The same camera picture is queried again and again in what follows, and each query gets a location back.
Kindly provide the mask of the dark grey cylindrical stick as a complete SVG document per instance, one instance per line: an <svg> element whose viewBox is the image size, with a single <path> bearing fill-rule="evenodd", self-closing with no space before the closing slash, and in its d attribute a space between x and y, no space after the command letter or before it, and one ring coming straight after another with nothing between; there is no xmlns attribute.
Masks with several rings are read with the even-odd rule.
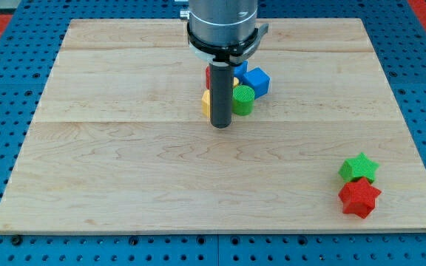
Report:
<svg viewBox="0 0 426 266"><path fill-rule="evenodd" d="M209 64L210 122L219 129L231 123L234 68Z"/></svg>

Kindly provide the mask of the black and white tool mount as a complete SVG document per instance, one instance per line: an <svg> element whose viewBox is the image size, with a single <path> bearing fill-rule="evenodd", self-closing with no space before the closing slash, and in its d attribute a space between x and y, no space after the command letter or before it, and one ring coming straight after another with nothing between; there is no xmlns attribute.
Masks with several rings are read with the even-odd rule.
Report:
<svg viewBox="0 0 426 266"><path fill-rule="evenodd" d="M216 46L201 41L191 31L190 24L187 24L186 29L189 48L198 58L215 66L239 66L257 51L262 37L268 33L268 24L254 28L253 33L245 41L228 46Z"/></svg>

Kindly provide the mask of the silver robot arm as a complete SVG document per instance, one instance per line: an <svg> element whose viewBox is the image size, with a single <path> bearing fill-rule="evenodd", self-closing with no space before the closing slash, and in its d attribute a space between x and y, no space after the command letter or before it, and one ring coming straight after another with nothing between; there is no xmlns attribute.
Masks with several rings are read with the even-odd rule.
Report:
<svg viewBox="0 0 426 266"><path fill-rule="evenodd" d="M209 64L210 123L231 123L234 68L258 49L268 25L256 25L256 0L190 0L180 13L189 48Z"/></svg>

